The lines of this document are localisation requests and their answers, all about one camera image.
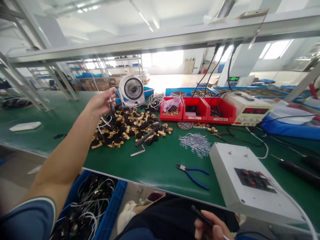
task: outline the red digital display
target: red digital display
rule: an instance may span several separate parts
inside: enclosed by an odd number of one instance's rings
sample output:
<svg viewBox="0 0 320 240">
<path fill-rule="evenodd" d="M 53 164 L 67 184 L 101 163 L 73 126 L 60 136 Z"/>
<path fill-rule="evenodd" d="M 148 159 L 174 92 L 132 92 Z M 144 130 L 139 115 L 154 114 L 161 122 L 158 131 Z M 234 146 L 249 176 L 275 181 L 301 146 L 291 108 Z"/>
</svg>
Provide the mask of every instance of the red digital display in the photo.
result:
<svg viewBox="0 0 320 240">
<path fill-rule="evenodd" d="M 267 108 L 246 108 L 242 113 L 248 114 L 265 114 L 269 109 Z"/>
</svg>

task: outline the wire cutter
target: wire cutter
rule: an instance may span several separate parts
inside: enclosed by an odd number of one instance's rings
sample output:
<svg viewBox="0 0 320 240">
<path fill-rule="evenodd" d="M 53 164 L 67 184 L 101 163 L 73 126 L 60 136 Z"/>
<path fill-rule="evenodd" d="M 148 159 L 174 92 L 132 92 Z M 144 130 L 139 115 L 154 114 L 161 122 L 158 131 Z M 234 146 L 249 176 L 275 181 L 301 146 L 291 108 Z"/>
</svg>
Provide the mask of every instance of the wire cutter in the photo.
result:
<svg viewBox="0 0 320 240">
<path fill-rule="evenodd" d="M 230 135 L 229 133 L 223 133 L 223 134 L 221 134 L 221 133 L 210 133 L 210 135 L 216 136 L 216 137 L 220 138 L 222 141 L 224 141 L 225 143 L 233 145 L 233 143 L 231 143 L 228 140 L 225 140 L 224 138 L 221 137 L 221 135 Z"/>
<path fill-rule="evenodd" d="M 197 180 L 194 179 L 194 177 L 188 172 L 188 171 L 200 171 L 203 172 L 204 174 L 210 175 L 210 173 L 208 173 L 207 171 L 200 169 L 200 168 L 186 168 L 185 166 L 181 165 L 181 164 L 176 164 L 176 168 L 182 170 L 183 172 L 185 172 L 188 177 L 195 183 L 197 184 L 199 187 L 205 189 L 205 190 L 209 190 L 208 187 L 202 185 L 201 183 L 199 183 Z"/>
</svg>

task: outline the hand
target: hand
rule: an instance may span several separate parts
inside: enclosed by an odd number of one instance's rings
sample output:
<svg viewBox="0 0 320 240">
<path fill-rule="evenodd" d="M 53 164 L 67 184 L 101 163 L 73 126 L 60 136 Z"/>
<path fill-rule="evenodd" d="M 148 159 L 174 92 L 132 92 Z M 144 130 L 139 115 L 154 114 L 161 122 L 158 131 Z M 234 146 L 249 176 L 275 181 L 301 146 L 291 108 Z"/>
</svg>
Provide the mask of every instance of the hand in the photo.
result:
<svg viewBox="0 0 320 240">
<path fill-rule="evenodd" d="M 111 97 L 113 106 L 116 106 L 116 95 L 114 94 L 116 91 L 116 88 L 110 88 L 109 90 L 92 97 L 87 103 L 85 110 L 89 111 L 91 114 L 98 115 L 99 117 L 110 112 L 111 107 L 109 98 Z"/>
<path fill-rule="evenodd" d="M 194 222 L 194 226 L 196 227 L 196 231 L 194 233 L 195 239 L 201 240 L 202 234 L 204 233 L 208 236 L 208 239 L 224 240 L 223 235 L 225 235 L 230 240 L 234 240 L 226 224 L 221 221 L 216 215 L 205 210 L 201 210 L 201 213 L 215 225 L 211 229 L 206 223 L 197 218 Z"/>
</svg>

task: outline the small electric fan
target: small electric fan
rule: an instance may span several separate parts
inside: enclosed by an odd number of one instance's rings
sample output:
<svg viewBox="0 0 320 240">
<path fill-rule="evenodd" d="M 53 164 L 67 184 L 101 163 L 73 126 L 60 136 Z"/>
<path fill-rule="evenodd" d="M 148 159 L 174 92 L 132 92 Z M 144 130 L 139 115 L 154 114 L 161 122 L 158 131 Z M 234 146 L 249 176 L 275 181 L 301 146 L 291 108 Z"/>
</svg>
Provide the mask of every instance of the small electric fan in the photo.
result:
<svg viewBox="0 0 320 240">
<path fill-rule="evenodd" d="M 125 106 L 138 107 L 145 103 L 142 82 L 135 76 L 125 76 L 120 80 L 119 93 Z"/>
</svg>

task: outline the sleeve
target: sleeve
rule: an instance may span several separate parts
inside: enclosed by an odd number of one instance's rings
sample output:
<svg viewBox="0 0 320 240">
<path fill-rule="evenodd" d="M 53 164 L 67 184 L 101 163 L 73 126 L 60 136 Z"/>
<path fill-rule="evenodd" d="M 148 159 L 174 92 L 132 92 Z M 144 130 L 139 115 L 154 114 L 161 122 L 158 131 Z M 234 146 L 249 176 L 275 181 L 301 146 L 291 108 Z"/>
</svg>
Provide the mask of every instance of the sleeve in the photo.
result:
<svg viewBox="0 0 320 240">
<path fill-rule="evenodd" d="M 4 239 L 48 240 L 54 227 L 56 206 L 49 197 L 36 197 L 12 209 L 0 219 Z"/>
</svg>

